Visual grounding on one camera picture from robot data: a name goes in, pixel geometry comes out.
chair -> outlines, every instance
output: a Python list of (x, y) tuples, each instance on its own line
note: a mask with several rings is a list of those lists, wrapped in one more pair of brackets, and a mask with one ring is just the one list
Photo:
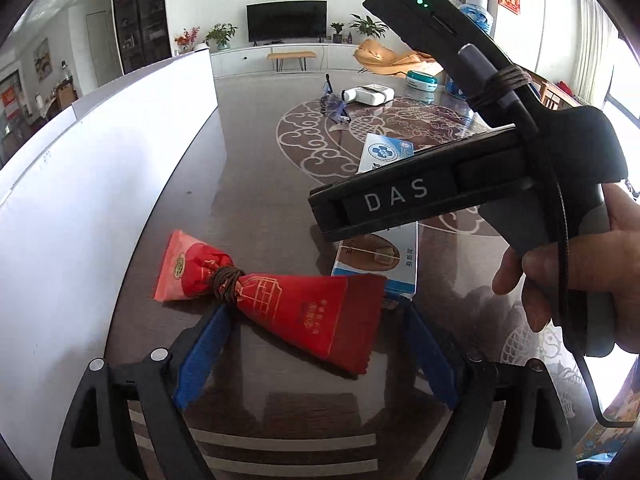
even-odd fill
[(378, 75), (399, 77), (406, 77), (409, 70), (417, 70), (433, 76), (442, 72), (439, 63), (428, 54), (410, 50), (398, 55), (371, 39), (365, 40), (353, 56), (362, 65), (361, 72), (369, 71)]
[(547, 79), (536, 74), (535, 72), (532, 72), (531, 70), (528, 70), (527, 68), (524, 68), (524, 70), (531, 76), (533, 86), (535, 86), (538, 90), (540, 94), (540, 100), (546, 108), (549, 108), (551, 110), (563, 110), (564, 108), (575, 108), (577, 106), (581, 106), (581, 104), (576, 99), (562, 91), (551, 81), (548, 81)]

door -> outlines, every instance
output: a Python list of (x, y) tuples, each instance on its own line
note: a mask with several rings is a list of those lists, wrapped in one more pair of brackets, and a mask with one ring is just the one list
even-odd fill
[(88, 14), (86, 16), (86, 30), (89, 35), (89, 48), (94, 62), (95, 78), (98, 81), (98, 86), (102, 86), (120, 75), (114, 64), (111, 52), (106, 11)]
[(0, 168), (31, 137), (23, 107), (24, 93), (16, 71), (0, 82)]

flowers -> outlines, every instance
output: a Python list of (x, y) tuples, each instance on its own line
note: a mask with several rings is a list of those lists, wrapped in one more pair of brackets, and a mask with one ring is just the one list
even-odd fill
[(175, 37), (175, 43), (177, 43), (185, 52), (190, 52), (193, 50), (193, 45), (196, 42), (199, 32), (200, 27), (193, 27), (190, 31), (185, 28), (184, 33), (181, 36)]

white cabinet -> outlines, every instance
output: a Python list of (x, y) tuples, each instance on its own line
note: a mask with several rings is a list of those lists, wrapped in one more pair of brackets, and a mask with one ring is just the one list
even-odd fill
[(327, 49), (327, 67), (333, 70), (360, 70), (362, 67), (353, 57), (353, 53), (358, 48), (357, 45), (337, 44), (333, 48)]
[(213, 74), (215, 77), (235, 74), (249, 74), (252, 72), (268, 72), (272, 70), (271, 61), (267, 59), (268, 50), (265, 48), (231, 50), (214, 54)]
[[(228, 75), (275, 72), (274, 61), (269, 54), (279, 52), (314, 52), (315, 58), (307, 58), (308, 70), (359, 70), (353, 57), (357, 45), (333, 43), (287, 43), (256, 47), (237, 48), (211, 54), (211, 67), (215, 77)], [(300, 72), (297, 58), (284, 60), (284, 72)]]

tv stand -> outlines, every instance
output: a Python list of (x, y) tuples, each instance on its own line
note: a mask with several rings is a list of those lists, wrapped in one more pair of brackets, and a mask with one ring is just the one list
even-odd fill
[[(323, 38), (323, 37), (318, 38), (318, 43), (324, 43), (325, 39), (326, 38)], [(254, 41), (254, 46), (268, 46), (268, 45), (280, 45), (280, 44), (289, 45), (289, 44), (297, 44), (297, 43), (296, 42), (286, 43), (283, 40), (273, 40), (273, 41), (270, 41), (269, 43), (263, 43), (262, 45), (258, 45), (258, 42)]]
[(230, 48), (211, 53), (211, 66), (215, 77), (224, 77), (239, 74), (251, 73), (280, 73), (283, 72), (304, 72), (304, 59), (302, 67), (295, 60), (284, 63), (276, 67), (275, 61), (268, 59), (269, 54), (291, 54), (299, 52), (313, 52), (316, 57), (306, 60), (307, 69), (310, 72), (325, 70), (354, 70), (358, 71), (362, 67), (353, 57), (357, 44), (337, 44), (331, 42), (318, 43), (315, 39), (300, 43), (279, 43), (279, 44), (259, 44), (250, 46), (253, 41), (245, 47)]

